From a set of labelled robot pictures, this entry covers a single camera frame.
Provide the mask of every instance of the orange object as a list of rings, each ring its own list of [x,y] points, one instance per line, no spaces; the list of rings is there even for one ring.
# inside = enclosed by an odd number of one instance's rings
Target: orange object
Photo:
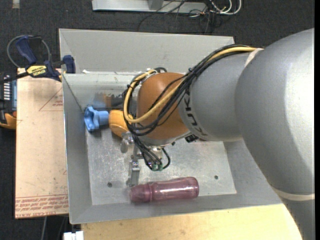
[[[8,113],[5,113],[4,116],[7,124],[0,122],[0,126],[3,128],[15,130],[17,128],[17,118]]]
[[[174,80],[181,78],[183,75],[180,73],[160,73],[149,77],[141,86],[138,97],[137,97],[137,117],[141,117],[147,113],[156,101],[157,97],[162,93],[162,91]],[[176,87],[182,80],[178,80],[172,84],[168,90],[164,93],[165,97],[174,87]],[[141,125],[146,126],[155,120],[164,105],[160,106],[158,110],[151,115],[149,118],[143,120]],[[164,115],[164,117],[159,121],[159,126],[157,126],[152,132],[148,133],[146,136],[152,140],[167,140],[171,138],[176,138],[186,134],[189,130],[182,122],[179,115],[179,110],[175,109],[177,107],[177,102],[172,106],[172,108]]]
[[[109,128],[111,131],[122,138],[122,133],[128,132],[128,128],[124,119],[124,113],[121,110],[111,110],[109,113]]]

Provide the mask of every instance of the box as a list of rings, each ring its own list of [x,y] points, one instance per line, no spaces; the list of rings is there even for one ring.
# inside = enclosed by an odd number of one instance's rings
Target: box
[[[62,83],[17,81],[16,219],[68,214]]]

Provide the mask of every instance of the black connector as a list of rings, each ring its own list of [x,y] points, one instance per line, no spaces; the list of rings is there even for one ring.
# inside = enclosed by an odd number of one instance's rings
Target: black connector
[[[194,142],[194,141],[196,141],[197,139],[199,139],[199,138],[198,138],[196,135],[194,135],[194,134],[191,134],[191,135],[185,137],[185,140],[186,140],[186,142],[188,142],[188,143]]]

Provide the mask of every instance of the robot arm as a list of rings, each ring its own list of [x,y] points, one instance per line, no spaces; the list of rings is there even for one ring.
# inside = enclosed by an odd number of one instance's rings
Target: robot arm
[[[124,118],[147,147],[190,134],[207,141],[244,139],[302,236],[313,239],[314,29],[253,51],[232,45],[185,75],[150,72],[132,84],[141,85],[137,111],[134,119],[128,111]]]

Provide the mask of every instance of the yellow cable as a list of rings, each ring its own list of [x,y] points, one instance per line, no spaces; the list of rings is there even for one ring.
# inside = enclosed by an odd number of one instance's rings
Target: yellow cable
[[[233,53],[233,52],[253,52],[256,48],[252,48],[252,47],[232,47],[232,48],[228,48],[225,50],[222,50],[218,53],[216,53],[215,55],[213,55],[206,63],[208,63],[209,61],[221,56],[221,55],[225,55],[228,53]],[[163,99],[161,99],[160,101],[158,101],[158,103],[156,103],[154,105],[154,107],[152,109],[150,109],[147,113],[145,113],[144,115],[140,116],[139,118],[136,119],[132,119],[129,118],[128,115],[128,101],[129,101],[129,97],[133,91],[133,89],[136,87],[136,85],[138,85],[137,81],[145,78],[147,75],[150,75],[151,72],[153,72],[154,70],[149,70],[148,72],[146,72],[145,74],[142,74],[140,76],[138,76],[135,81],[130,85],[128,92],[126,93],[125,99],[124,99],[124,108],[123,108],[123,115],[124,118],[132,124],[136,124],[136,123],[140,123],[143,120],[147,119],[148,117],[150,117],[157,109],[159,106],[161,106],[163,103],[165,103],[165,101],[167,101],[168,99],[170,99],[173,94],[175,93],[175,91],[178,89],[179,85],[182,83],[182,81],[175,87],[173,88]]]
[[[232,48],[228,48],[228,49],[225,49],[225,50],[222,50],[218,53],[216,53],[215,55],[213,55],[208,61],[211,61],[221,55],[225,55],[225,54],[228,54],[228,53],[234,53],[234,52],[253,52],[255,49],[257,48],[253,48],[253,47],[232,47]]]

